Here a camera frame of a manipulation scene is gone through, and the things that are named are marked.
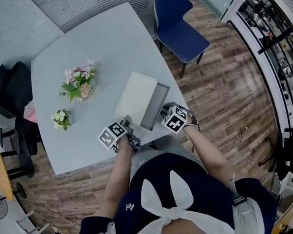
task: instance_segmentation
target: navy shirt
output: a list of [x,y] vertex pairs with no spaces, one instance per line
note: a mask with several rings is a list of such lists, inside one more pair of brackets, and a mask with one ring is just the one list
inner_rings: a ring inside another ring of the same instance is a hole
[[[174,170],[190,187],[194,202],[189,211],[213,216],[234,228],[232,215],[233,194],[218,179],[208,175],[196,162],[175,154],[165,153],[145,163],[133,177],[130,189],[118,205],[114,219],[107,217],[87,217],[82,221],[80,234],[105,233],[107,225],[114,221],[117,234],[137,234],[150,222],[159,217],[141,206],[141,187],[144,179],[154,186],[162,206],[176,206],[169,181],[169,173]],[[254,178],[244,178],[235,182],[241,196],[254,199],[262,212],[265,234],[270,234],[276,217],[276,205],[269,192]],[[126,210],[126,205],[134,208]]]

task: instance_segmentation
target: blue chair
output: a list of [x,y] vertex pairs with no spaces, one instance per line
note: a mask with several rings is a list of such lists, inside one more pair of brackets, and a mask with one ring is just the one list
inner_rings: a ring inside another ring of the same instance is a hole
[[153,6],[160,52],[164,44],[183,62],[182,78],[187,63],[199,57],[199,64],[209,41],[183,20],[184,14],[193,7],[190,0],[154,0]]

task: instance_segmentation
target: wooden floor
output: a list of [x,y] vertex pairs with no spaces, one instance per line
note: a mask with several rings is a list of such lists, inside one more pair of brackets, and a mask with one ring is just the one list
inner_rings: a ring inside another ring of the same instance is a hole
[[[196,61],[188,64],[183,79],[179,78],[181,62],[167,49],[163,51],[165,61],[189,108],[196,113],[202,133],[233,165],[260,179],[269,189],[269,164],[257,164],[270,155],[272,149],[266,137],[275,141],[277,126],[263,79],[235,30],[220,23],[198,0],[191,1],[194,8],[185,20],[210,41],[210,46],[199,65]],[[191,149],[185,135],[178,138]],[[59,176],[54,175],[41,145],[32,159],[35,176],[13,180],[19,181],[27,192],[27,201],[22,201],[25,209],[35,210],[33,220],[40,226],[50,222],[64,234],[79,233],[78,228],[58,215],[79,227],[84,217],[99,209],[113,159]]]

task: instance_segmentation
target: small flower bunch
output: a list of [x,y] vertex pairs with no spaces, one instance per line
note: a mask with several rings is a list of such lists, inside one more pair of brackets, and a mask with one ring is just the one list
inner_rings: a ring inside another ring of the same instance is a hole
[[66,131],[67,126],[71,125],[71,123],[69,123],[69,115],[67,114],[67,111],[65,109],[57,110],[51,118],[53,120],[53,127],[55,129],[63,127],[63,129]]
[[65,81],[61,86],[64,91],[60,92],[60,95],[69,95],[69,101],[74,98],[82,101],[91,91],[91,81],[96,75],[97,65],[93,60],[87,61],[88,66],[65,70]]

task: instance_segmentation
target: cable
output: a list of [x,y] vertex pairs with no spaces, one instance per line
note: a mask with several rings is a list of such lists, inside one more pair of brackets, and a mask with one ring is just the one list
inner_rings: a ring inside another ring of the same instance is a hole
[[116,143],[116,146],[113,145],[112,148],[114,149],[114,152],[118,153],[118,144]]
[[34,206],[34,207],[36,207],[36,208],[39,208],[39,209],[41,209],[41,210],[43,210],[43,211],[46,211],[46,212],[49,212],[49,213],[52,213],[52,214],[54,214],[54,215],[57,215],[57,216],[61,217],[62,219],[64,219],[65,221],[69,222],[71,225],[73,225],[74,227],[76,227],[78,230],[80,230],[79,227],[77,227],[76,225],[74,225],[74,224],[72,223],[72,222],[74,222],[74,221],[69,220],[69,219],[67,219],[67,218],[65,218],[65,217],[63,217],[63,216],[61,216],[61,215],[59,215],[59,214],[57,214],[57,213],[55,213],[55,212],[53,212],[53,211],[51,211],[51,210],[45,208],[45,207],[42,208],[42,207],[39,207],[39,206],[37,206],[37,205],[34,205],[32,202],[30,202],[30,201],[28,201],[28,200],[26,200],[26,199],[22,199],[22,200],[23,200],[23,201],[26,201],[27,203],[31,204],[32,206]]

